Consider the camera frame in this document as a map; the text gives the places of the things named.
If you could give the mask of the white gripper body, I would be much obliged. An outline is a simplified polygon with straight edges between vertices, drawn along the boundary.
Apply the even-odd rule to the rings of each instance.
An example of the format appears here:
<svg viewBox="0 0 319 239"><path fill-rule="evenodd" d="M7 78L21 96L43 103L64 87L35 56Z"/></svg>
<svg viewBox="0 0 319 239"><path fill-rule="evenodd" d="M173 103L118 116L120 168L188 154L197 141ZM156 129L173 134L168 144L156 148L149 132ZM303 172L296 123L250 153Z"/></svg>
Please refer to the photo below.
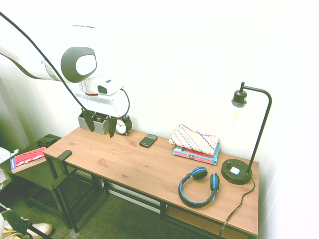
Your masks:
<svg viewBox="0 0 319 239"><path fill-rule="evenodd" d="M125 114L125 92L123 88L113 90L112 94L107 95L98 92L97 86L70 86L79 102L88 110L121 117Z"/></svg>

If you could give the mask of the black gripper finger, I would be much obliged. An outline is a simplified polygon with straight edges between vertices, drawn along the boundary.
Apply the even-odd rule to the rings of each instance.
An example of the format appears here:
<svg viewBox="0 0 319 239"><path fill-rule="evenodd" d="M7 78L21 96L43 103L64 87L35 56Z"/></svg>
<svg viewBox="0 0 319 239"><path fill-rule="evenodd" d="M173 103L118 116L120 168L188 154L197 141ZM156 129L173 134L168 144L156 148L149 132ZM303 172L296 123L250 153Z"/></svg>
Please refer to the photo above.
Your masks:
<svg viewBox="0 0 319 239"><path fill-rule="evenodd" d="M90 129L91 132L95 130L94 121L93 121L93 113L88 109L82 109L82 116Z"/></svg>
<svg viewBox="0 0 319 239"><path fill-rule="evenodd" d="M108 121L109 121L109 136L110 138L112 138L115 134L117 119L110 118L108 119Z"/></svg>

